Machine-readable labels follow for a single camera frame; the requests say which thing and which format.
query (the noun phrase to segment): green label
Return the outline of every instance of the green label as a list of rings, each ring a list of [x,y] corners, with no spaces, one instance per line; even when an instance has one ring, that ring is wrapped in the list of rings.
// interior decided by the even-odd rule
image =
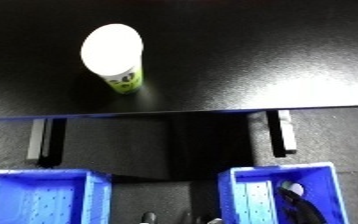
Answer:
[[[137,89],[140,88],[140,86],[142,86],[142,82],[143,82],[142,68],[139,68],[134,72],[128,73],[128,75],[122,77],[121,80],[108,81],[110,86],[112,86],[115,91],[121,94],[128,94],[128,93],[135,92]]]

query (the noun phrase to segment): black background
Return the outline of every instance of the black background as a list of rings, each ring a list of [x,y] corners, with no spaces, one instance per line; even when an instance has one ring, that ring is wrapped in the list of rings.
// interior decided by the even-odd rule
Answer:
[[[145,43],[145,84],[82,65],[94,29]],[[358,105],[358,0],[0,0],[0,117]]]

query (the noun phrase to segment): paper cup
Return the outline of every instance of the paper cup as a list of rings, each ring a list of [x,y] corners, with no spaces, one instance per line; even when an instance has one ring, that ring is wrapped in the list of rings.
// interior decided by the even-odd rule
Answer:
[[[118,93],[135,92],[142,86],[140,35],[123,24],[109,24],[93,31],[84,41],[81,58],[85,66]]]

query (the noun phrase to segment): blue crate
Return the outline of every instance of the blue crate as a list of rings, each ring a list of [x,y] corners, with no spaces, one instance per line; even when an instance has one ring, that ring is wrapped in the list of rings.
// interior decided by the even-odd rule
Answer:
[[[107,224],[110,198],[110,175],[0,170],[0,224]]]
[[[283,224],[284,201],[277,194],[283,181],[301,184],[330,224],[348,224],[332,163],[233,168],[219,174],[219,194],[225,224]]]

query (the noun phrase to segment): white cup lid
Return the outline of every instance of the white cup lid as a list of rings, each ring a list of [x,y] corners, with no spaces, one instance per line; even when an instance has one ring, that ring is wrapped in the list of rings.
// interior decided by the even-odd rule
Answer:
[[[81,58],[101,76],[124,73],[139,63],[143,51],[140,35],[123,24],[109,24],[93,31],[84,41]]]

